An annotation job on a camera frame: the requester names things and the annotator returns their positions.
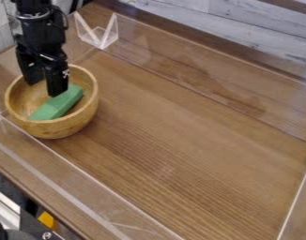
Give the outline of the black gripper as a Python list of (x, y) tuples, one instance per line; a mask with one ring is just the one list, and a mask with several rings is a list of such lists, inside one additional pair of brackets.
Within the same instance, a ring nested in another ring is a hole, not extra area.
[(53, 98), (68, 90), (69, 66), (62, 51), (69, 28), (62, 12), (16, 13), (21, 34), (14, 36), (17, 64), (29, 85), (46, 79), (48, 95)]

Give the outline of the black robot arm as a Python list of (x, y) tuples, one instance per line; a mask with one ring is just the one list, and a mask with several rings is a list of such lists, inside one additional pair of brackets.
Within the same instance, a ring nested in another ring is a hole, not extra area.
[(29, 85), (46, 81), (50, 97), (68, 90), (69, 67), (62, 51), (66, 16), (50, 0), (10, 0), (21, 34), (14, 35), (16, 58), (24, 80)]

